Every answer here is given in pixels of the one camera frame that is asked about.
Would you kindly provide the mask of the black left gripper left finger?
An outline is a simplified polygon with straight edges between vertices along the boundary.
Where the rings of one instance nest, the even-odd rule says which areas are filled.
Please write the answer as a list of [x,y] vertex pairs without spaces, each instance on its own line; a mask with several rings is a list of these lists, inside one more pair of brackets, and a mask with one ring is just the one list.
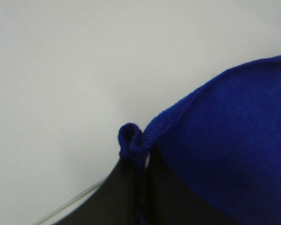
[[121,158],[100,188],[56,225],[143,225],[137,208],[135,166]]

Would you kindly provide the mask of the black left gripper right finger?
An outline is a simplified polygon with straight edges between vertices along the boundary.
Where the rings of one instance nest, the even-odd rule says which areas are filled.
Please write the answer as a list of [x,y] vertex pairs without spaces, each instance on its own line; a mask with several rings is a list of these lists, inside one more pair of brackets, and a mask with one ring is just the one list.
[[225,215],[188,189],[172,171],[156,147],[150,152],[147,172],[148,224],[227,224]]

